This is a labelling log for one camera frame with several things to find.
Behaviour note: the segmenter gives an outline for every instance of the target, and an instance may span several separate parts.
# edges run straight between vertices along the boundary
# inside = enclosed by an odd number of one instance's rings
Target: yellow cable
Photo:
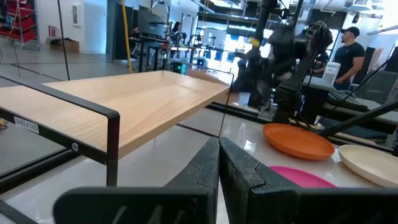
[[[129,34],[127,28],[127,16],[126,16],[126,7],[124,0],[122,0],[122,11],[123,11],[123,20],[124,20],[124,38],[126,40],[126,53],[127,53],[127,62],[129,64],[129,71],[132,74],[132,65],[130,60],[130,45],[129,45]]]

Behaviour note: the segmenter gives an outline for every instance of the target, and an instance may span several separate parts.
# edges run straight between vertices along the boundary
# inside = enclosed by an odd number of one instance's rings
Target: cardboard box
[[[45,43],[48,44],[51,49],[63,51],[61,38],[48,37],[47,40],[45,41]],[[65,51],[66,52],[70,52],[70,53],[79,53],[80,52],[79,41],[65,39],[64,43],[65,43]]]

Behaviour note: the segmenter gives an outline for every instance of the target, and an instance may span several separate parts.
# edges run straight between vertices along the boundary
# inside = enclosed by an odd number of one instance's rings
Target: man
[[[342,29],[341,42],[344,46],[337,49],[334,62],[340,64],[336,82],[334,84],[337,90],[348,90],[351,85],[351,77],[360,71],[363,65],[365,50],[361,44],[355,42],[359,36],[359,29],[350,27]],[[315,70],[315,73],[322,74],[326,68]]]

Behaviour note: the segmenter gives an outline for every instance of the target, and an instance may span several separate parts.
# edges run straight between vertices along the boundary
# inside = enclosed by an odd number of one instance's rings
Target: shelf label
[[[14,117],[14,120],[15,120],[15,124],[18,127],[22,127],[22,128],[25,128],[26,130],[32,131],[36,134],[39,134],[39,127],[37,124],[32,123],[30,121],[26,121],[21,118],[17,118],[17,117]]]

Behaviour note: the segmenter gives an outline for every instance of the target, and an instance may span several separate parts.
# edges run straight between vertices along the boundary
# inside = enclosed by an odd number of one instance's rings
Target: black cap
[[[341,30],[341,33],[344,33],[344,32],[346,32],[346,31],[352,32],[352,33],[354,34],[355,37],[359,36],[359,29],[356,28],[356,27],[350,27],[350,28],[347,28],[347,29],[342,29],[342,30]]]

